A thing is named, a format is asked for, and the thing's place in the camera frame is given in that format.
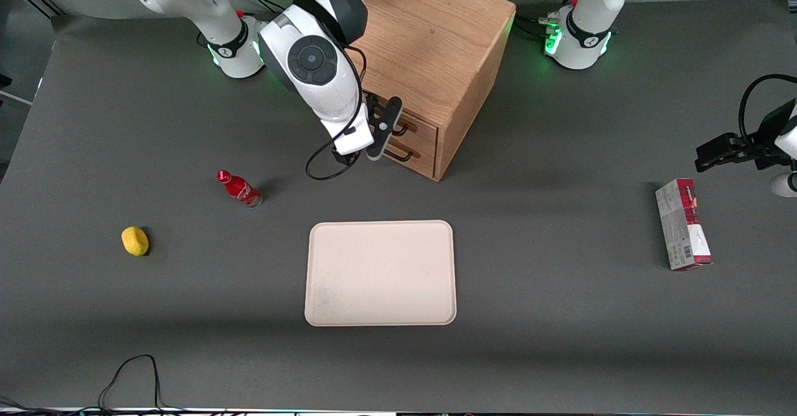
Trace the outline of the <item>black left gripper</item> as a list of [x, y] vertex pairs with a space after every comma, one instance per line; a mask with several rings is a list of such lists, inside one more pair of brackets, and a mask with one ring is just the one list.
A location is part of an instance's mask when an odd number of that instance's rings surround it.
[[792, 99], [769, 112], [755, 132], [755, 149], [735, 133], [722, 135], [696, 149], [696, 170], [706, 172], [729, 163], [746, 163], [755, 159], [755, 168], [776, 166], [776, 157], [796, 156], [796, 104]]

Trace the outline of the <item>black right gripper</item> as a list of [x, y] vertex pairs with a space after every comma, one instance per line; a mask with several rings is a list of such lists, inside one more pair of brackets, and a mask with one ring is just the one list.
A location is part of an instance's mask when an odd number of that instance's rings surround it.
[[367, 107], [367, 121], [372, 128], [373, 143], [366, 148], [369, 160], [379, 160], [384, 154], [387, 144], [391, 139], [395, 125], [402, 113], [402, 99], [392, 97], [385, 104], [371, 92], [362, 93], [363, 103]]

